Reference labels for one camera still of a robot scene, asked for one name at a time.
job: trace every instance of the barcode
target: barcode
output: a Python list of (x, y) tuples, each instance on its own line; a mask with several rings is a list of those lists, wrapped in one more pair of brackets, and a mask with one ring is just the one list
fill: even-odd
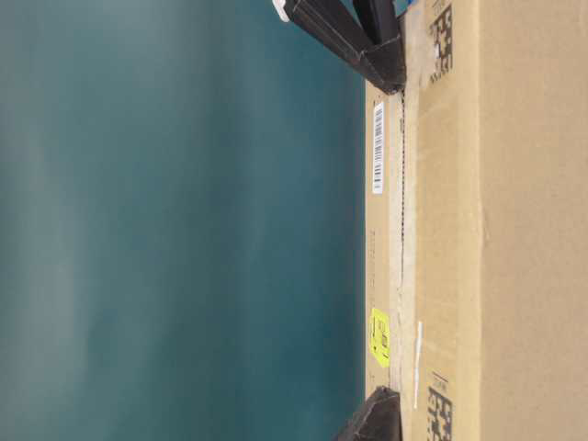
[(388, 347), (388, 337), (386, 336), (386, 323), (379, 323), (379, 331), (382, 334), (382, 346)]
[(374, 107), (374, 164), (372, 192), (381, 195), (384, 191), (384, 103)]

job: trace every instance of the teal surface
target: teal surface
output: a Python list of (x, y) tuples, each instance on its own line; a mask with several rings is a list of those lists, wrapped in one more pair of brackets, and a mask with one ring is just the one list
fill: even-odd
[(362, 99), (269, 1), (0, 2), (0, 439), (331, 439)]
[(406, 12), (408, 9), (408, 5), (414, 3), (415, 0), (394, 0), (394, 5), (396, 6), (396, 15), (399, 16)]

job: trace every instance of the yellow sticker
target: yellow sticker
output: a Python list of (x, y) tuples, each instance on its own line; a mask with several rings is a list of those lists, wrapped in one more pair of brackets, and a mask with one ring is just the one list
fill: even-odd
[(369, 349), (383, 368), (390, 366), (390, 319), (376, 308), (371, 310)]

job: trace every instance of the barcode label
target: barcode label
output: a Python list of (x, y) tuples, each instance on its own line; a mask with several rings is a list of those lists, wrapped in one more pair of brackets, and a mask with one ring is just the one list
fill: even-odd
[(381, 195), (384, 191), (384, 103), (374, 107), (374, 164), (372, 192)]

